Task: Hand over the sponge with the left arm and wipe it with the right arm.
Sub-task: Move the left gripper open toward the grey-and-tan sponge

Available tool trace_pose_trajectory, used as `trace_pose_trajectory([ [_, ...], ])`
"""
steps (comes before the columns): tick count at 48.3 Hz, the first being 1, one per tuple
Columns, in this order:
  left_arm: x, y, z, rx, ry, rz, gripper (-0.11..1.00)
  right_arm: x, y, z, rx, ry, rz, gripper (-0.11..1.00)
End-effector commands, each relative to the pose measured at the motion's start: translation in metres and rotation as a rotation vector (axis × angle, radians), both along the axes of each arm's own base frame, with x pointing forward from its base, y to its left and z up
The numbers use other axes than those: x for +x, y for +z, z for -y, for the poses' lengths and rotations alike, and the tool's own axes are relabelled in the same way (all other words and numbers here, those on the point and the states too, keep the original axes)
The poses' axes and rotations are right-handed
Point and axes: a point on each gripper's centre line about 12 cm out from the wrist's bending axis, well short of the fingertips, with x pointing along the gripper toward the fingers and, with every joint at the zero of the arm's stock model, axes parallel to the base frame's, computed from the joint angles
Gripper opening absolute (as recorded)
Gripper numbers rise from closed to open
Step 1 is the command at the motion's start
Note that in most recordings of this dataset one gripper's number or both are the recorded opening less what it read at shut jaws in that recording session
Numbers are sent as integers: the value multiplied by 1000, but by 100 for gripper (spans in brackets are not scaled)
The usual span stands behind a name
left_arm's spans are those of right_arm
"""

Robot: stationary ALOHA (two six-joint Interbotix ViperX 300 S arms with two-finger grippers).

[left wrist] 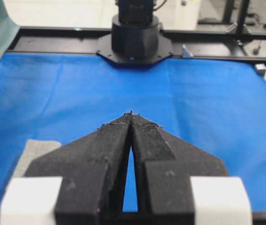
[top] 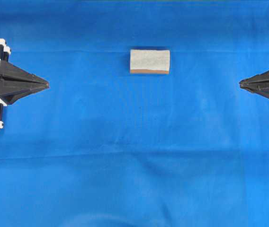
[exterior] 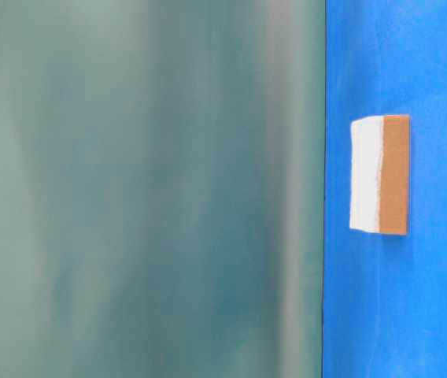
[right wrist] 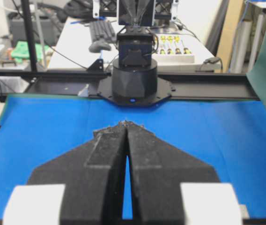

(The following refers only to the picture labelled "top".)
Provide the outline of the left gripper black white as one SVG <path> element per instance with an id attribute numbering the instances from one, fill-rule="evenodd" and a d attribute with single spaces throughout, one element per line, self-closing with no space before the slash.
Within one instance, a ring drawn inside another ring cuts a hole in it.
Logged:
<path id="1" fill-rule="evenodd" d="M 12 105 L 23 97 L 49 88 L 49 83 L 46 80 L 7 62 L 10 55 L 11 49 L 7 46 L 6 40 L 0 38 L 0 76 L 16 80 L 0 80 L 0 129 L 3 128 L 1 114 L 4 106 Z"/>

